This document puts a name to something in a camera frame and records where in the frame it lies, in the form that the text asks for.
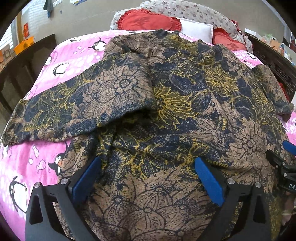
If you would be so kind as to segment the left red ruffled pillow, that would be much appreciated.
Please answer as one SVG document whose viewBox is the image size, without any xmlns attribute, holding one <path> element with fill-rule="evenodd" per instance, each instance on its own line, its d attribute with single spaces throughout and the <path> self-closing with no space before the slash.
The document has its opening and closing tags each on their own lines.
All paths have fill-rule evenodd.
<svg viewBox="0 0 296 241">
<path fill-rule="evenodd" d="M 181 31 L 181 21 L 175 17 L 152 12 L 148 9 L 131 9 L 126 11 L 118 20 L 120 30 L 168 30 Z"/>
</svg>

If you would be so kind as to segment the white square pillow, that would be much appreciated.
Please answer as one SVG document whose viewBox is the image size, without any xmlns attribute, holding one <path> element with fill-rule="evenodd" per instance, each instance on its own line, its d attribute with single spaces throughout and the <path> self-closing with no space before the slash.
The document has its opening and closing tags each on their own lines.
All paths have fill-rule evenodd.
<svg viewBox="0 0 296 241">
<path fill-rule="evenodd" d="M 210 24 L 199 23 L 193 20 L 179 18 L 182 29 L 180 34 L 191 40 L 202 40 L 205 43 L 212 44 L 213 26 Z"/>
</svg>

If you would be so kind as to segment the right red ruffled pillow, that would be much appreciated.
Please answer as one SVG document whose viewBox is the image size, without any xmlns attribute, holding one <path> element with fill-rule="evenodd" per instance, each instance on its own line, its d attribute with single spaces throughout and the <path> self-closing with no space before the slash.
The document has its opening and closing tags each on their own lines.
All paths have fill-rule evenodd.
<svg viewBox="0 0 296 241">
<path fill-rule="evenodd" d="M 232 39 L 223 28 L 215 28 L 213 30 L 212 44 L 222 44 L 231 51 L 247 50 L 244 44 Z"/>
</svg>

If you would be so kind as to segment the red wall decoration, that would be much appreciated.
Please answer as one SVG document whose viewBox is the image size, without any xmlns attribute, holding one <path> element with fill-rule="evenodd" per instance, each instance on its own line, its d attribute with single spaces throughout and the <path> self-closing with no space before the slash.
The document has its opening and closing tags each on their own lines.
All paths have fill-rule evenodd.
<svg viewBox="0 0 296 241">
<path fill-rule="evenodd" d="M 29 37 L 30 32 L 29 32 L 29 24 L 25 23 L 23 26 L 23 37 L 26 39 L 27 37 Z"/>
</svg>

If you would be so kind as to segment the dark wooden side table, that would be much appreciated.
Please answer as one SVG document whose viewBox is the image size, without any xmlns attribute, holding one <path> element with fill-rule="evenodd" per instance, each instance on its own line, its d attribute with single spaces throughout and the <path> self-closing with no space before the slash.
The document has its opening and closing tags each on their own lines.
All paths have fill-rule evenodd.
<svg viewBox="0 0 296 241">
<path fill-rule="evenodd" d="M 16 55 L 1 71 L 1 105 L 7 113 L 11 114 L 13 109 L 4 97 L 5 81 L 7 79 L 10 80 L 14 88 L 13 96 L 17 95 L 19 98 L 23 98 L 25 96 L 25 92 L 21 89 L 18 78 L 22 76 L 25 81 L 29 81 L 31 84 L 34 84 L 38 76 L 33 67 L 34 54 L 41 49 L 53 51 L 56 46 L 57 42 L 55 34 L 48 35 L 27 47 L 24 51 L 20 52 L 20 54 Z"/>
</svg>

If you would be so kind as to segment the red ruffled pillow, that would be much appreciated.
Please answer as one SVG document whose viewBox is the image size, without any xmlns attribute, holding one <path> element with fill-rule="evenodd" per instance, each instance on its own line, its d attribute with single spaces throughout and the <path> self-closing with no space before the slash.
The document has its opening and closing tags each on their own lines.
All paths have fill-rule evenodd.
<svg viewBox="0 0 296 241">
<path fill-rule="evenodd" d="M 181 31 L 181 21 L 175 17 L 152 12 L 148 9 L 131 9 L 126 11 L 118 20 L 120 30 L 168 30 Z"/>
<path fill-rule="evenodd" d="M 212 44 L 222 44 L 231 51 L 247 50 L 244 44 L 232 39 L 223 28 L 215 28 L 213 30 Z"/>
</svg>

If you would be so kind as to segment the floral padded headboard cover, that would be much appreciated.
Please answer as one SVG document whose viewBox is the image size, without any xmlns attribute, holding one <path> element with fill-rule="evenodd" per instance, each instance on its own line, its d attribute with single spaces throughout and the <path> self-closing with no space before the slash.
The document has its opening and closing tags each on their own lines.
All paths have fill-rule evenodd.
<svg viewBox="0 0 296 241">
<path fill-rule="evenodd" d="M 242 43 L 248 52 L 253 52 L 253 44 L 250 39 L 243 33 L 236 21 L 230 20 L 222 13 L 189 1 L 144 1 L 139 9 L 148 9 L 158 14 L 164 14 L 176 18 L 184 18 L 204 24 L 210 24 L 214 29 L 222 28 L 229 36 Z"/>
</svg>

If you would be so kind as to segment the orange box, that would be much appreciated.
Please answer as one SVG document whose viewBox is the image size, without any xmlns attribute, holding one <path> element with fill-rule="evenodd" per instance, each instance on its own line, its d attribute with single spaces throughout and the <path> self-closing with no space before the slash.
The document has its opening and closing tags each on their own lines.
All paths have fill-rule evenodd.
<svg viewBox="0 0 296 241">
<path fill-rule="evenodd" d="M 14 48 L 14 52 L 16 55 L 20 54 L 22 51 L 27 49 L 29 46 L 33 45 L 35 42 L 34 36 L 29 37 L 28 39 L 23 40 Z"/>
</svg>

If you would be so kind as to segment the dark carved wooden cabinet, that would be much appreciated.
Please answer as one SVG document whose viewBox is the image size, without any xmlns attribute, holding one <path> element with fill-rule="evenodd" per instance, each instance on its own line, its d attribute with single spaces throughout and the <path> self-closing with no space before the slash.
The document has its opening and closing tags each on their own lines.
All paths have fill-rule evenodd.
<svg viewBox="0 0 296 241">
<path fill-rule="evenodd" d="M 246 35 L 253 44 L 253 54 L 264 65 L 269 66 L 278 82 L 283 84 L 288 99 L 292 101 L 295 94 L 295 66 L 257 37 L 248 33 Z"/>
</svg>

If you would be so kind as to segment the dark hanging cloth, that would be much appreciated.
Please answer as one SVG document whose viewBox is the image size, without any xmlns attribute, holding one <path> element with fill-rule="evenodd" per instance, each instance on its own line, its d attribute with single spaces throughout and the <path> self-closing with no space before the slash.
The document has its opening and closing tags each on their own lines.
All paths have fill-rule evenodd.
<svg viewBox="0 0 296 241">
<path fill-rule="evenodd" d="M 51 17 L 51 13 L 53 11 L 53 1 L 52 0 L 46 0 L 43 10 L 45 10 L 47 12 L 47 17 L 50 18 Z"/>
</svg>

